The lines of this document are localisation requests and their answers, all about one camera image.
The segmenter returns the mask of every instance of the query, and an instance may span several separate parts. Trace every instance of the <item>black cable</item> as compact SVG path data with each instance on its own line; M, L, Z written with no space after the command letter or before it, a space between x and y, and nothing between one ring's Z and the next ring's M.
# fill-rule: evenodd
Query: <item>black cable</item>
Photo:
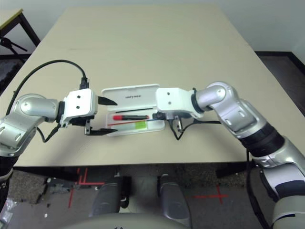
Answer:
M247 193L248 197L252 206L252 209L254 211L254 214L256 215L258 221L262 225L263 229L270 229L269 224L267 223L263 212L258 204L258 201L254 195L254 192L252 190L252 185L251 185L251 163L250 163L250 155L249 151L247 150L247 178L246 178L246 188L247 188Z
M185 130L194 124L221 124L221 122L219 122L219 121L199 121L197 119L194 119L192 123L190 123L189 125L187 125L185 128L182 129L181 134L179 136L177 135L176 131L173 129L173 120L172 119L168 120L168 124L170 126L170 129L173 132L173 135L179 141L181 139L181 137L183 136Z
M81 71L81 73L82 73L82 79L87 79L85 71L84 71L78 64L76 64L76 63L74 63L74 62L72 62L72 61L68 61L68 60L54 60L54 61L48 61L48 62L46 62L46 63L43 63L43 64L39 65L37 68L33 69L33 70L32 70L32 71L22 80L22 82L19 84L18 88L15 90L14 95L13 95L11 101L10 101L9 107L8 107L8 109L7 109L7 111L6 111L6 115L8 115L8 114L10 113L10 110L11 110L13 104L14 104L14 101L15 101L15 99L16 99L16 97L17 97L19 91L21 90L22 86L25 84L25 82L26 82L35 72L37 72L39 69L41 69L41 68L43 68L43 67L45 67L45 66L47 66L47 65L49 65L49 64L52 64L52 63L59 63L59 62L69 63L69 64L72 64L73 66L77 67L77 68Z
M54 61L48 61L46 63L43 63L41 65L39 65L38 67L36 67L35 69L33 69L23 80L22 82L19 84L18 88L14 91L14 95L10 101L10 104L9 104L9 107L6 111L6 115L8 115L10 113L10 110L15 102L15 99L19 93L19 91L21 90L22 86L25 84L25 82L35 73L37 72L39 69L49 65L49 64L52 64L52 63L69 63L69 64L72 64L73 66L77 67L81 73L82 73L82 78L81 78L81 81L82 82L85 82L87 83L87 77L86 77L86 73L85 71L76 63L72 62L72 61L68 61L68 60L54 60ZM45 139L44 138L44 135L42 133L42 131L37 127L37 131L39 132L39 134L41 135L41 138L42 138L42 141L43 142L47 142L49 141L49 139L58 131L58 129L60 128L60 125L58 124L52 131L51 133L49 134L49 136Z
M38 133L40 134L40 136L41 136L41 138L42 138L42 142L47 142L47 141L49 141L49 139L54 135L54 134L56 134L56 132L59 130L59 128L61 127L61 125L60 124L57 124L57 126L51 131L51 133L49 134L49 136L45 139L44 138L44 135L43 135L43 133L42 133L42 131L37 127L37 131L38 131Z
M7 179L3 183L0 183L0 212L2 211L6 198L8 197L9 193L9 186L10 186L10 179Z

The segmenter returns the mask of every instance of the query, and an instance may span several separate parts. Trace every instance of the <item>beige tabletop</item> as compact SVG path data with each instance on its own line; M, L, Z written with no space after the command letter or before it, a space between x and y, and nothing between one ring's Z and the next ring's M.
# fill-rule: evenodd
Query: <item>beige tabletop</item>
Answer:
M21 14L23 9L0 10L0 30Z
M203 89L225 81L305 152L305 120L283 88L218 7L211 4L128 5L69 8L0 97L0 116L21 80L38 65L67 59L84 68L90 88L159 83ZM58 63L34 74L20 95L62 100L77 90L81 74ZM104 127L106 108L92 122ZM205 120L215 120L208 112ZM56 124L43 123L47 135ZM221 125L195 125L180 141L168 126L160 132L119 137L85 136L69 126L47 143L36 134L18 166L234 162L245 149Z

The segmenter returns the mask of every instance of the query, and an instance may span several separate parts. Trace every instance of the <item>floor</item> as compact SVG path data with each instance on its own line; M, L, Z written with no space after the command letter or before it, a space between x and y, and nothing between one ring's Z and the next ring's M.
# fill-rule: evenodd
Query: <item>floor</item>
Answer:
M0 60L0 95L22 67L20 60Z
M305 76L286 57L260 58L305 116ZM12 61L5 64L0 61L0 72L4 72L2 69L9 72L11 66L15 64ZM81 174L88 174L87 180L81 180L74 185L72 182L52 179L38 204L30 204L36 201L35 198L33 201L31 197L25 199L18 197L24 202L18 202L11 210L13 217L8 228L58 228L63 223L86 219L100 185L84 184L88 181L104 182L117 172L123 176L132 176L130 204L127 209L121 209L121 212L160 214L157 176L169 173L177 178L183 189L190 207L194 229L260 228L244 188L244 173L216 178L215 170L225 166L224 164L170 164L80 168ZM12 178L11 196L20 191L18 176ZM30 180L41 182L37 176L31 176L33 177ZM270 223L274 203L266 194L258 169L252 172L252 184L265 217ZM27 192L28 189L23 187L21 191Z

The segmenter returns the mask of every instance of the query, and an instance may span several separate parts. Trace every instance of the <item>silver robot arm segment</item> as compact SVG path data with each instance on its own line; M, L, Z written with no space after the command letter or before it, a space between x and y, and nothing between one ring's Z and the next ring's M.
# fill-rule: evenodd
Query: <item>silver robot arm segment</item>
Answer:
M53 122L58 101L38 94L26 94L14 104L9 115L0 120L0 156L19 156L42 122Z
M196 93L197 110L215 110L221 123L249 150L263 168L286 163L295 165L305 176L305 157L281 136L236 90L223 82L216 82Z
M273 228L300 228L305 223L305 157L281 136L236 90L216 82L196 93L192 100L198 112L215 110L220 122L249 150L262 168L267 192L278 201Z

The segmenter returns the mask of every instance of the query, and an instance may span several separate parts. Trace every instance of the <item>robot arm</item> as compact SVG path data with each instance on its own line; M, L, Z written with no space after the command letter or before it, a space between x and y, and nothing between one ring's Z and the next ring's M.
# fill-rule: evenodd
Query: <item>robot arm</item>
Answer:
M84 126L86 135L104 135L116 131L92 130L90 120L97 113L98 104L116 105L114 101L96 96L89 88L70 92L60 102L38 94L21 96L10 113L0 119L0 183L10 177L13 165L42 122L58 123L52 134L60 127L67 128L68 124Z
M240 99L233 87L224 82L215 82L201 91L160 88L156 92L156 99L158 110L167 119L173 119L179 113L200 118L204 112L214 110L220 122L262 168L261 177L268 194L275 201L281 199L274 210L274 228L281 228L279 222L288 221L284 217L297 213L299 218L295 218L294 222L300 217L305 222L305 157L251 104Z

